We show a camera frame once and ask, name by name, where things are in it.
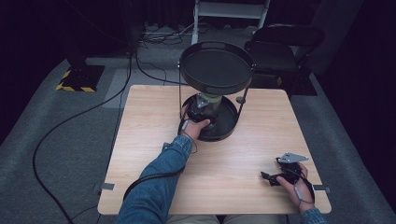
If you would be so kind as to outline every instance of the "dark background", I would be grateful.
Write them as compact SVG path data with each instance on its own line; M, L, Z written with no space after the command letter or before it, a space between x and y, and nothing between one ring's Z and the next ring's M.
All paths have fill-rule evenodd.
M84 57L125 48L118 1L69 2L94 25L118 39L101 34L65 1L57 1L57 10L70 28L70 38L75 40ZM157 0L133 2L142 7L134 13L137 20L171 27L192 22L192 18L183 12L185 9L191 12L189 8L193 7L193 1L183 1L183 4L161 1L162 6L156 5L160 3ZM302 7L298 1L273 0L273 3L266 23L308 23L314 15L311 7ZM3 31L0 43L0 143L42 80L64 60L62 44L56 31L51 29L53 24L43 17L40 4L40 1L29 0L0 3ZM392 161L396 158L395 9L391 1L364 1L326 74L317 76L364 164L394 211L396 193L391 183L396 170L396 162Z

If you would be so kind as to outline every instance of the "chair backrest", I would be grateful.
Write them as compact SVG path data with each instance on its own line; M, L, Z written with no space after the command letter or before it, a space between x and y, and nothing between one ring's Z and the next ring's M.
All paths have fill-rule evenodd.
M269 42L314 48L324 40L324 37L325 34L323 31L313 26L270 24L256 31L249 44L251 45L254 42Z

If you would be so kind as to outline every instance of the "gray carpet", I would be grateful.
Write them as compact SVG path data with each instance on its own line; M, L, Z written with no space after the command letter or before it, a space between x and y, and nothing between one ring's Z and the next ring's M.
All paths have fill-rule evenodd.
M221 40L242 47L250 34L249 29L209 30L200 34L200 41ZM147 49L139 49L138 58L164 69L168 79L178 79L178 58L190 45L191 37L186 35L183 40L171 46L147 44ZM128 66L126 58L90 58L87 63L106 66L97 92L56 91L56 85L69 66L67 62L60 63L37 89L2 144L0 223L67 223L56 203L35 180L32 158L40 139L55 125L101 104L122 88ZM150 64L142 64L142 68L153 76L164 78L163 71ZM128 86L163 85L140 73L135 62L132 71ZM315 77L311 79L318 96L293 96L291 104L322 182L331 190L332 211L325 217L331 223L396 223L395 214L365 169ZM115 221L113 216L99 217L95 208L99 201L96 186L105 179L114 133L122 113L122 97L66 122L42 142L37 152L36 167L40 178L70 217L92 207L76 217L76 223ZM299 223L299 217L292 215L291 223Z

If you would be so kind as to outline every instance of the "black chair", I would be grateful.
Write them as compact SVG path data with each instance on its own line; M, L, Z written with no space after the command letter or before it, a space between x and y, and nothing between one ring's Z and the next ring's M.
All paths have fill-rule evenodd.
M245 43L245 50L255 63L249 87L283 89L290 98L298 81L309 79L310 72L305 72L304 64L324 37L319 28L308 25L271 24L259 29Z

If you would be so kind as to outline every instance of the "yellow black tape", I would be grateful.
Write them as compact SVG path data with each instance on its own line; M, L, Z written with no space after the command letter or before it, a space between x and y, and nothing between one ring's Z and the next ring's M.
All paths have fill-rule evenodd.
M59 82L59 84L56 86L56 90L63 90L63 91L96 91L96 87L91 87L91 86L81 86L81 85L77 85L74 83L70 83L68 84L67 79L70 78L70 72L71 70L67 70L64 73L64 76L62 77L61 81Z
M277 86L280 86L281 84L282 84L282 78L279 77L279 78L277 79Z

